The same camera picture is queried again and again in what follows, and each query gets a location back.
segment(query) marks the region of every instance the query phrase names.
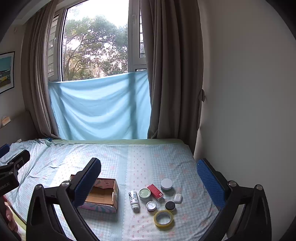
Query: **white bottle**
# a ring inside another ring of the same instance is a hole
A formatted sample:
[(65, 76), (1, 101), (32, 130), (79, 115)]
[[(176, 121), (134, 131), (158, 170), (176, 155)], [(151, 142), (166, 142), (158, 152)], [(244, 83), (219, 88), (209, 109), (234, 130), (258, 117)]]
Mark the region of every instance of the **white bottle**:
[(130, 199), (131, 208), (133, 210), (139, 209), (140, 208), (140, 205), (139, 205), (139, 200), (138, 200), (137, 192), (136, 191), (130, 191), (130, 192), (128, 192), (128, 197)]

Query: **headboard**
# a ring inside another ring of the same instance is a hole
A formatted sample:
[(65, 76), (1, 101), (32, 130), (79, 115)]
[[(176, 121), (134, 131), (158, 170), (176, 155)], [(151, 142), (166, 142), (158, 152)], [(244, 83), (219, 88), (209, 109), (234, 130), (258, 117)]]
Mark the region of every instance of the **headboard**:
[(11, 145), (18, 139), (22, 141), (39, 138), (29, 111), (26, 111), (0, 129), (0, 147)]

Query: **green mattress edge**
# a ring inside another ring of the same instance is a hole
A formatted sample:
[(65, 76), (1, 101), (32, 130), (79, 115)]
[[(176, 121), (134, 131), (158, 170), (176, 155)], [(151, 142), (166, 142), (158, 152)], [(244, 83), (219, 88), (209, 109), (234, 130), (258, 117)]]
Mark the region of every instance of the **green mattress edge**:
[(132, 140), (52, 140), (55, 144), (76, 144), (76, 143), (93, 143), (93, 144), (110, 144), (110, 145), (120, 145), (120, 144), (138, 144), (138, 145), (159, 145), (159, 144), (171, 144), (171, 143), (183, 143), (180, 139), (132, 139)]

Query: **brown curtain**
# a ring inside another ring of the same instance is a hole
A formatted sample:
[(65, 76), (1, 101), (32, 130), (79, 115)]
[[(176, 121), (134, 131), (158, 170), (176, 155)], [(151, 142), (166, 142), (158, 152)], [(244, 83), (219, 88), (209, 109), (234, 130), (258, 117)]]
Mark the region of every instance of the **brown curtain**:
[(151, 98), (148, 138), (178, 138), (193, 153), (203, 77), (197, 0), (141, 0), (140, 6)]
[(58, 0), (52, 0), (31, 17), (22, 46), (21, 75), (25, 108), (39, 134), (58, 138), (47, 83), (47, 42)]

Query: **window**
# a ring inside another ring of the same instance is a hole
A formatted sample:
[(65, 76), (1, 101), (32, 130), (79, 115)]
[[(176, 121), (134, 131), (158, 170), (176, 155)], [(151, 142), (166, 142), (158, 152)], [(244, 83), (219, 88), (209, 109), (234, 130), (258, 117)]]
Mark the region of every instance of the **window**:
[(56, 12), (48, 41), (49, 81), (139, 69), (146, 69), (139, 0), (87, 0)]

